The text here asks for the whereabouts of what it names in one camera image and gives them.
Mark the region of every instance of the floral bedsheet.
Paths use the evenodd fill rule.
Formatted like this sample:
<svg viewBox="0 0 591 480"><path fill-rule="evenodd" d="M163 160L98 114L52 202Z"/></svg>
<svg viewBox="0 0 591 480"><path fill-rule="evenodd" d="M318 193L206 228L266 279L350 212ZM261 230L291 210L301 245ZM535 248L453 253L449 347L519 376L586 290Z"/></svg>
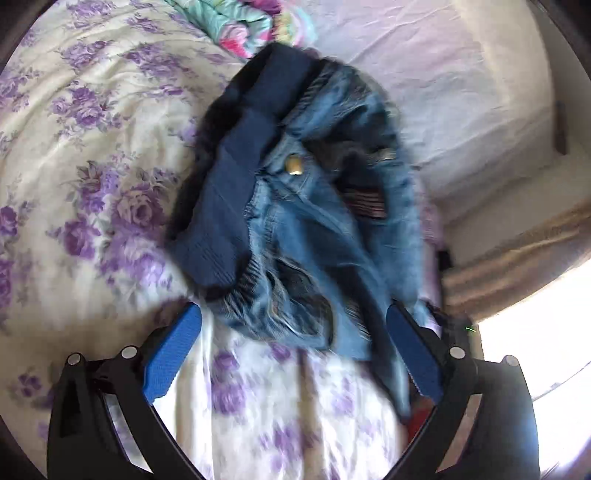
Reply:
<svg viewBox="0 0 591 480"><path fill-rule="evenodd" d="M60 0L0 76L0 414L42 472L67 355L113 356L191 298L163 229L199 120L240 67L163 0ZM378 479L405 444L363 365L207 311L157 408L210 480Z"/></svg>

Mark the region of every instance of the clothing pile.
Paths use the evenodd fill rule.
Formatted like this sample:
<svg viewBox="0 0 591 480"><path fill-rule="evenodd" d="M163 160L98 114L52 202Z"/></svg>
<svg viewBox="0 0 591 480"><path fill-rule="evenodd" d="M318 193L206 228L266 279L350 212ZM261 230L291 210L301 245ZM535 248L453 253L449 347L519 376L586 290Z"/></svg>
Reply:
<svg viewBox="0 0 591 480"><path fill-rule="evenodd" d="M398 300L427 322L422 245L380 87L279 43L206 113L167 241L217 319L255 339L369 360L402 419L408 377L385 314Z"/></svg>
<svg viewBox="0 0 591 480"><path fill-rule="evenodd" d="M270 41L310 47L310 17L289 0L167 0L214 43L250 59Z"/></svg>

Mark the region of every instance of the screw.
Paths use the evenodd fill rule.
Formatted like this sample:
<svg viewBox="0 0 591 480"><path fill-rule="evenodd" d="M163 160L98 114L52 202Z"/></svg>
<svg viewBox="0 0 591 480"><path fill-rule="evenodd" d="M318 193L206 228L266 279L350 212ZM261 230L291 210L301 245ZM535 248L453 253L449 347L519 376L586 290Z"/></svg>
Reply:
<svg viewBox="0 0 591 480"><path fill-rule="evenodd" d="M512 367L519 366L519 360L517 360L513 355L507 355L505 361Z"/></svg>
<svg viewBox="0 0 591 480"><path fill-rule="evenodd" d="M136 347L134 347L133 345L130 346L126 346L123 350L121 350L121 356L123 358L133 358L135 357L135 355L137 355L138 353L138 349Z"/></svg>
<svg viewBox="0 0 591 480"><path fill-rule="evenodd" d="M458 347L458 346L453 346L449 349L449 354L453 357L453 358L457 358L458 360L460 358L464 358L466 356L466 352Z"/></svg>
<svg viewBox="0 0 591 480"><path fill-rule="evenodd" d="M69 365L77 365L80 363L80 354L79 353L73 353L68 357L68 364Z"/></svg>

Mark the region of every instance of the metal button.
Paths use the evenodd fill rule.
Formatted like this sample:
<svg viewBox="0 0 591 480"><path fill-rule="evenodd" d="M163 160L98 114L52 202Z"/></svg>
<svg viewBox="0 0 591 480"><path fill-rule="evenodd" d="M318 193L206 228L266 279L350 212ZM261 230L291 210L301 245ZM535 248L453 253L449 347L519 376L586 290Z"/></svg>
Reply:
<svg viewBox="0 0 591 480"><path fill-rule="evenodd" d="M298 155L290 155L285 161L285 170L290 175L302 175L304 173L304 164Z"/></svg>

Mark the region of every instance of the denim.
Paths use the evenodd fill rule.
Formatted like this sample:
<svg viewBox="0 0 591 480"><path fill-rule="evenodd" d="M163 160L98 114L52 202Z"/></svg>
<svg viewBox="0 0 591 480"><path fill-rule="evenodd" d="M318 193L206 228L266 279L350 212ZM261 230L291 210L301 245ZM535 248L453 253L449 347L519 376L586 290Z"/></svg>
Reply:
<svg viewBox="0 0 591 480"><path fill-rule="evenodd" d="M196 164L179 192L167 248L208 296L232 288L248 262L243 213L256 171L280 136L279 121L322 65L298 50L271 44L238 72L203 119Z"/></svg>
<svg viewBox="0 0 591 480"><path fill-rule="evenodd" d="M265 124L258 117L265 111L257 111L253 124L273 124L277 136L261 155L242 211L249 258L234 285L209 295L207 304L216 318L251 338L370 361L406 419L408 376L385 315L396 299L424 323L422 240L410 168L385 99L354 68L323 61L289 113L266 115ZM240 128L246 130L237 135ZM244 122L228 136L245 141L246 131L256 144L257 129ZM240 162L239 147L217 152L235 152ZM286 170L294 156L303 166L300 175ZM177 251L178 244L189 245L186 252L193 245L187 235L176 244Z"/></svg>

